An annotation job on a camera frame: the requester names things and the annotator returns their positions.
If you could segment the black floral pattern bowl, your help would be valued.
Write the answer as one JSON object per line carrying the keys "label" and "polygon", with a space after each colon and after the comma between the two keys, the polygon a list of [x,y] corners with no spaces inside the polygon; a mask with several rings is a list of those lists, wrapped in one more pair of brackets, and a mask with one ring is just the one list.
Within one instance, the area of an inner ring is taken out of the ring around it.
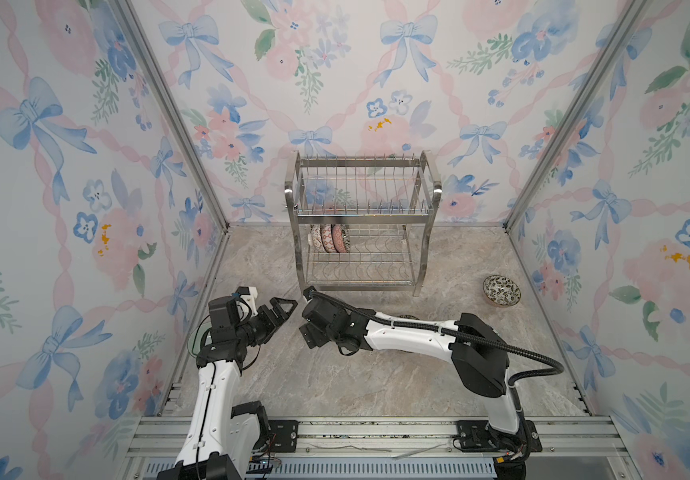
{"label": "black floral pattern bowl", "polygon": [[334,224],[331,227],[332,241],[335,251],[339,254],[350,252],[350,238],[348,229],[341,224]]}

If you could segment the red diamond pattern bowl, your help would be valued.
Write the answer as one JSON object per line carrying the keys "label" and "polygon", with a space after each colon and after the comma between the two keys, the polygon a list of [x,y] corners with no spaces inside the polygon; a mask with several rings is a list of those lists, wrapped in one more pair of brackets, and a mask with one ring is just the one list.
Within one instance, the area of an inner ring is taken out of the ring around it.
{"label": "red diamond pattern bowl", "polygon": [[320,226],[320,237],[324,248],[327,253],[336,253],[337,249],[334,244],[332,226],[331,225],[321,225]]}

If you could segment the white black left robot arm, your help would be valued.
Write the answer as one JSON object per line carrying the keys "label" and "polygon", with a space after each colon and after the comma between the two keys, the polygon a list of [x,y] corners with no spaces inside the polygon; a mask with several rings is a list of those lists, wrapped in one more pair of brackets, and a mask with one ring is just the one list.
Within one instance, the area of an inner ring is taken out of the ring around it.
{"label": "white black left robot arm", "polygon": [[159,479],[243,479],[256,455],[272,443],[259,401],[234,402],[247,350],[268,343],[298,302],[273,297],[256,304],[257,291],[240,287],[208,303],[210,328],[196,355],[198,394],[188,433],[174,465]]}

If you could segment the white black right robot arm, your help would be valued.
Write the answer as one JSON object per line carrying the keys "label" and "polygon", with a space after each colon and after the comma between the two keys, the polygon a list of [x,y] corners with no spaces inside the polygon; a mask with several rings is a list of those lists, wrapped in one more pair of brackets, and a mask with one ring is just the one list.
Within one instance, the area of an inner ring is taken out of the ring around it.
{"label": "white black right robot arm", "polygon": [[527,477],[535,435],[509,373],[505,342],[480,318],[464,313],[456,321],[421,322],[357,309],[312,291],[300,332],[309,348],[333,343],[343,356],[362,350],[424,355],[453,366],[466,390],[484,402],[487,420],[457,423],[451,447],[463,453],[491,453],[499,479]]}

